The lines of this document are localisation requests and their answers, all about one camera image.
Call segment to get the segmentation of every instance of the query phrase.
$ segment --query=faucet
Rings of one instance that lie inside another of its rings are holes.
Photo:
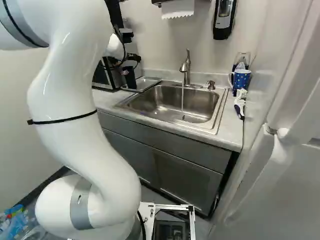
[[[215,81],[209,80],[206,84],[209,84],[208,89],[210,91],[216,89],[216,87],[215,87],[216,82]]]
[[[183,83],[184,85],[190,84],[190,68],[191,68],[191,60],[190,60],[190,50],[186,49],[187,57],[185,61],[181,64],[180,72],[184,73]]]
[[[187,48],[186,49],[186,59],[185,61],[181,64],[181,67],[179,71],[181,73],[184,73],[184,79],[183,79],[183,84],[185,87],[190,87],[190,88],[195,88],[195,89],[202,89],[203,86],[197,85],[197,84],[190,84],[190,69],[191,69],[191,60],[190,60],[190,50]]]

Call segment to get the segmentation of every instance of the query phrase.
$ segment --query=running water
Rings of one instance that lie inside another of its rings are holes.
[[[185,120],[185,114],[184,114],[184,93],[185,93],[185,83],[182,82],[182,96],[181,96],[181,113],[182,113],[182,120]]]

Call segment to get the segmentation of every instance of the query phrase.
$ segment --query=gray cabinet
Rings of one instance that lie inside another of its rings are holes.
[[[98,112],[104,129],[223,174],[231,151],[134,121]]]
[[[107,129],[103,129],[103,132],[113,148],[133,167],[138,176],[156,186],[158,180],[152,150],[146,145]]]
[[[162,151],[153,151],[159,187],[209,215],[222,175]]]
[[[104,129],[110,144],[152,187],[209,215],[222,175]]]

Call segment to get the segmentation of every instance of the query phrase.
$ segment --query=soap dispenser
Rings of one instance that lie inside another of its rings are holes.
[[[213,39],[227,39],[233,29],[237,0],[216,0],[213,20]]]

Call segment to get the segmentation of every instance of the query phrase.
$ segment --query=stainless steel sink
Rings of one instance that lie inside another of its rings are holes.
[[[223,106],[227,97],[225,88],[184,88],[175,82],[163,81],[143,93],[137,93],[116,105],[133,113],[174,123],[196,130],[218,132]]]

